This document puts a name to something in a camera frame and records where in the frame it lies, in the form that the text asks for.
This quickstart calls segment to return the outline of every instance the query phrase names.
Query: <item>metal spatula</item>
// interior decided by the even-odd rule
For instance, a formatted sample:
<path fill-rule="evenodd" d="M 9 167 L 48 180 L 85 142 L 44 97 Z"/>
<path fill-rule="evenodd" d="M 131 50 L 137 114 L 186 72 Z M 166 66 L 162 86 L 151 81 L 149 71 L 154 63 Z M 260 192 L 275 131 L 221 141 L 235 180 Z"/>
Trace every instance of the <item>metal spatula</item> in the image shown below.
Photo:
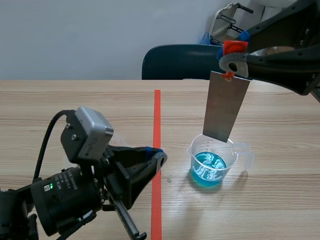
<path fill-rule="evenodd" d="M 240 77 L 226 81 L 221 73 L 211 72 L 203 135 L 225 143 L 228 141 L 249 83 L 250 80 Z"/>

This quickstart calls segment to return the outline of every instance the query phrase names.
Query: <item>blue tape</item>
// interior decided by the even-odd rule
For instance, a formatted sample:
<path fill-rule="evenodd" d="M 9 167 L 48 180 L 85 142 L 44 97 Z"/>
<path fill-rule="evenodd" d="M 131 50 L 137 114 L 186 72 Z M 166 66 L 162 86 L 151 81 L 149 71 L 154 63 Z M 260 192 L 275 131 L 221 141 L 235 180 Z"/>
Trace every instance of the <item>blue tape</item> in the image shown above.
<path fill-rule="evenodd" d="M 146 160 L 147 160 L 147 161 L 154 156 L 152 149 L 153 149 L 153 148 L 150 147 L 150 146 L 146 146 L 146 147 L 145 147 L 145 153 L 146 153 L 146 154 L 145 154 L 145 157 L 146 157 Z"/>
<path fill-rule="evenodd" d="M 251 36 L 248 31 L 243 31 L 240 33 L 240 35 L 236 38 L 237 41 L 243 41 L 243 42 L 250 42 Z M 220 61 L 220 59 L 224 56 L 224 48 L 220 48 L 218 53 L 216 54 L 216 58 Z"/>

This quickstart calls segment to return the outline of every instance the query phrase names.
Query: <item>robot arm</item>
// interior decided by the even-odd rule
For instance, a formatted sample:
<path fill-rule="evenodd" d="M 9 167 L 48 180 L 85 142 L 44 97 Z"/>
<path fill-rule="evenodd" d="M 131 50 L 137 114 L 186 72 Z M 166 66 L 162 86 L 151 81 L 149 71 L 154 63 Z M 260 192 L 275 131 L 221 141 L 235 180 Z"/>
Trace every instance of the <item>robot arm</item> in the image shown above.
<path fill-rule="evenodd" d="M 61 143 L 71 163 L 46 179 L 39 177 L 50 133 L 66 115 Z M 144 240 L 128 210 L 145 186 L 167 161 L 167 155 L 152 147 L 109 145 L 113 128 L 93 109 L 79 107 L 57 113 L 46 131 L 34 178 L 20 189 L 0 191 L 0 239 L 37 240 L 37 215 L 45 233 L 59 233 L 64 240 L 97 216 L 116 211 L 132 240 Z M 28 214 L 35 207 L 37 215 Z"/>
<path fill-rule="evenodd" d="M 248 42 L 247 52 L 223 56 L 221 49 L 219 65 L 224 71 L 307 95 L 320 87 L 319 25 L 320 0 L 298 0 L 236 39 Z M 250 54 L 277 46 L 293 47 L 294 50 L 269 56 Z"/>

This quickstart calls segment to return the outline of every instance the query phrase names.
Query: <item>screw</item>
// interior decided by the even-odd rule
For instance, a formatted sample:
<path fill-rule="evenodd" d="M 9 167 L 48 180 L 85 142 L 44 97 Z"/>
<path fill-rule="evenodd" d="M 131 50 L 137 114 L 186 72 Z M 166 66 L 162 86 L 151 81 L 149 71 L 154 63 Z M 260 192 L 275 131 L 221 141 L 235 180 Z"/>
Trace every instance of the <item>screw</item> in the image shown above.
<path fill-rule="evenodd" d="M 105 158 L 104 161 L 106 162 L 107 165 L 110 165 L 109 159 Z"/>

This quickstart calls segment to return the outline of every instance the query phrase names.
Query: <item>red tape line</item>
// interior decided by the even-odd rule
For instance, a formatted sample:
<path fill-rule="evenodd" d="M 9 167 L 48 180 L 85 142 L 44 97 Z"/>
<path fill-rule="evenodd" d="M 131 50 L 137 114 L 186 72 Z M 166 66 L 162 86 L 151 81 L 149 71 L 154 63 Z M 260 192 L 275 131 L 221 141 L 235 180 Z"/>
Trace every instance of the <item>red tape line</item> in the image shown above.
<path fill-rule="evenodd" d="M 161 148 L 161 91 L 154 90 L 153 147 Z M 152 180 L 151 240 L 162 240 L 161 170 Z"/>

